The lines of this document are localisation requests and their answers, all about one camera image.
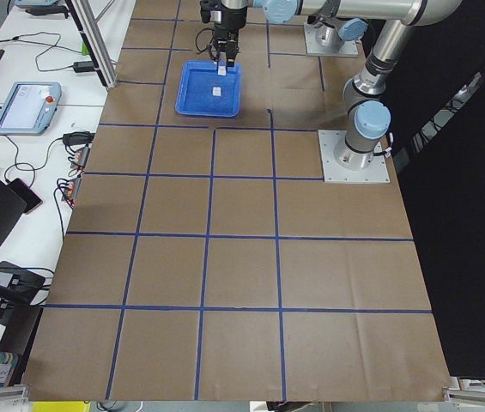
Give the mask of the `brown paper table cover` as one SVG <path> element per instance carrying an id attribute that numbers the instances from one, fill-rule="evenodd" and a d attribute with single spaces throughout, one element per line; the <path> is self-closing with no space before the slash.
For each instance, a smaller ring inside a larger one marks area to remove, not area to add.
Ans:
<path id="1" fill-rule="evenodd" d="M 34 401 L 437 401 L 449 383 L 396 181 L 328 184 L 362 58 L 248 13 L 241 108 L 174 108 L 208 34 L 139 1 L 24 373 Z"/>

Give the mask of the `pink cased smartphone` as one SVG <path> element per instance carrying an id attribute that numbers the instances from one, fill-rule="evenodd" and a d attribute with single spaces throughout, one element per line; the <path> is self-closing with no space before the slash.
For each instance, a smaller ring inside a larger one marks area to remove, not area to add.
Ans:
<path id="1" fill-rule="evenodd" d="M 25 202 L 24 214 L 31 213 L 43 203 L 42 199 L 22 179 L 11 180 L 7 186 Z"/>

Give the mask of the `orange usb hub upper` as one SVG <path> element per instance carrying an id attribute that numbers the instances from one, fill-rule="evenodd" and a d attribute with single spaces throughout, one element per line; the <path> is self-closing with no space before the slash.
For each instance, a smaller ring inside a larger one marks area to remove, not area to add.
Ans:
<path id="1" fill-rule="evenodd" d="M 89 154 L 90 154 L 89 146 L 84 146 L 82 148 L 79 148 L 70 157 L 70 166 L 75 169 L 84 168 L 87 165 Z"/>

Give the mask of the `blue plastic tray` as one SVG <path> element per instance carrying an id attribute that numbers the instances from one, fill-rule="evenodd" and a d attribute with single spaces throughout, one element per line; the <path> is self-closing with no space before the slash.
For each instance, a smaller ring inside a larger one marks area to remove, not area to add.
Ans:
<path id="1" fill-rule="evenodd" d="M 225 76 L 218 75 L 219 66 L 226 67 Z M 175 110 L 187 116 L 232 118 L 239 114 L 241 82 L 238 63 L 228 68 L 223 63 L 189 60 L 182 68 Z M 221 89 L 221 96 L 213 95 L 213 87 Z"/>

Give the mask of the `orange usb hub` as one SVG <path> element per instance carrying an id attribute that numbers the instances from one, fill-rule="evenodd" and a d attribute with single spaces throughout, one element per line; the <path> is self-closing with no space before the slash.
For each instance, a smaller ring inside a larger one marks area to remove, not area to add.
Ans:
<path id="1" fill-rule="evenodd" d="M 82 148 L 79 148 L 70 157 L 70 166 L 75 169 L 84 168 L 87 165 L 89 154 L 90 154 L 89 146 L 84 146 Z"/>
<path id="2" fill-rule="evenodd" d="M 68 180 L 63 185 L 63 200 L 66 202 L 74 202 L 76 200 L 78 191 L 80 189 L 80 184 L 82 182 L 81 177 L 76 177 L 74 179 Z"/>

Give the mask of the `black monitor stand base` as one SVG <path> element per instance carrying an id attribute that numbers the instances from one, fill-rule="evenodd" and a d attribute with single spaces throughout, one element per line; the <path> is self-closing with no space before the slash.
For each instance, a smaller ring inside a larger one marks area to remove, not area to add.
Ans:
<path id="1" fill-rule="evenodd" d="M 41 275 L 7 262 L 0 265 L 0 300 L 29 305 L 44 286 L 45 278 Z"/>

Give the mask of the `orange usb hub lower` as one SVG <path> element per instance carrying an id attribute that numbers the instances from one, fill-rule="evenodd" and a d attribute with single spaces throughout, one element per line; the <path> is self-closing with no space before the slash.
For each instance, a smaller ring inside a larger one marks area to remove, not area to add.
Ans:
<path id="1" fill-rule="evenodd" d="M 68 180 L 63 185 L 63 200 L 66 202 L 74 202 L 76 200 L 78 191 L 80 189 L 80 184 L 82 182 L 81 177 L 76 177 L 74 179 Z"/>

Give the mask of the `black power adapter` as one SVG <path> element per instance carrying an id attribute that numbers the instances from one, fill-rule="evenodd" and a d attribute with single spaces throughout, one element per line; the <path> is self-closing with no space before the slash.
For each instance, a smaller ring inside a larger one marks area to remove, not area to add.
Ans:
<path id="1" fill-rule="evenodd" d="M 94 64 L 91 61 L 79 61 L 72 64 L 75 73 L 88 73 L 95 71 Z"/>

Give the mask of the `blue teach pendant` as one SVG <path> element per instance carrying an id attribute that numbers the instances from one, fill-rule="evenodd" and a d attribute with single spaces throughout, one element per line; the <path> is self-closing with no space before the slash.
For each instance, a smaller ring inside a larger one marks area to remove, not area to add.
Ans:
<path id="1" fill-rule="evenodd" d="M 15 82 L 0 110 L 0 134 L 40 135 L 62 95 L 58 82 Z"/>

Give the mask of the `aluminium frame post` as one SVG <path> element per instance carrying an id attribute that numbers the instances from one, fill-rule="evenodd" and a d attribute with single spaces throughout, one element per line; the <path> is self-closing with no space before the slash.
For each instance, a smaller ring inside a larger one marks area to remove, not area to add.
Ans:
<path id="1" fill-rule="evenodd" d="M 94 70 L 106 90 L 114 88 L 117 83 L 117 73 L 106 48 L 90 3 L 87 0 L 66 0 L 67 8 L 76 24 L 77 30 L 88 50 Z"/>

